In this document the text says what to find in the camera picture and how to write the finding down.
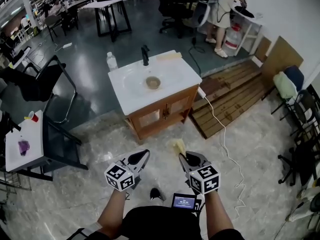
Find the black shirt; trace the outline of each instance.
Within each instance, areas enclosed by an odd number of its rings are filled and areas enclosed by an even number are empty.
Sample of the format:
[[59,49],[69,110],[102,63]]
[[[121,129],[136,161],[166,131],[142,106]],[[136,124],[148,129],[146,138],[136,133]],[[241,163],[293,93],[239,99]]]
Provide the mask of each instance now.
[[[121,234],[130,240],[201,240],[197,217],[187,210],[163,206],[143,206],[128,212],[122,222]],[[94,232],[88,240],[110,240]],[[235,229],[218,232],[210,240],[244,240]]]

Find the white dress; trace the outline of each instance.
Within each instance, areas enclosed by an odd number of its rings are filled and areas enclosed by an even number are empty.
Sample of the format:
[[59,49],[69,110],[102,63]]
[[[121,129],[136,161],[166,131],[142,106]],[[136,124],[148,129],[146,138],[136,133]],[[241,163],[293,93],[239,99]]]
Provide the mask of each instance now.
[[234,0],[217,0],[211,5],[211,12],[208,16],[208,22],[220,28],[230,27],[230,10]]

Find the marker cube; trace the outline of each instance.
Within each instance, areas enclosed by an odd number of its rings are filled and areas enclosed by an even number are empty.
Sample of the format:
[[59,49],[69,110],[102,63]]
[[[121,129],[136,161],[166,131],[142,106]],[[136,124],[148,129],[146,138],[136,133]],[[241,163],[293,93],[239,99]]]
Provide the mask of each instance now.
[[106,182],[120,192],[135,184],[134,174],[114,162],[104,172]]
[[212,163],[198,170],[189,172],[190,186],[201,194],[220,188],[221,173]]

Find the wooden pallet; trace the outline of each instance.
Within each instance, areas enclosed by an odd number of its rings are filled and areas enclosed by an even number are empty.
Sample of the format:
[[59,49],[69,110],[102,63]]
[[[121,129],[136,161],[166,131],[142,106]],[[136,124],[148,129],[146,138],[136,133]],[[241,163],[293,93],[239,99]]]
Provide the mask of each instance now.
[[[214,115],[225,126],[249,109],[266,92],[261,72],[252,61],[208,76],[200,86],[213,106]],[[198,98],[189,116],[206,139],[223,128],[212,116],[212,109],[205,99]]]

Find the black shoe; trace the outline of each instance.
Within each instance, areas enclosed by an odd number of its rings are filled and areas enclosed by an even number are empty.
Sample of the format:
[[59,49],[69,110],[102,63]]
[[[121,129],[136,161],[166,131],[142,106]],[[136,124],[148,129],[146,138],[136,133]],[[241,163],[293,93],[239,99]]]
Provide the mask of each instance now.
[[163,197],[162,197],[159,189],[157,189],[157,188],[154,187],[154,188],[151,189],[151,191],[150,191],[150,199],[153,200],[153,199],[155,199],[155,198],[160,198],[161,200],[163,200]]

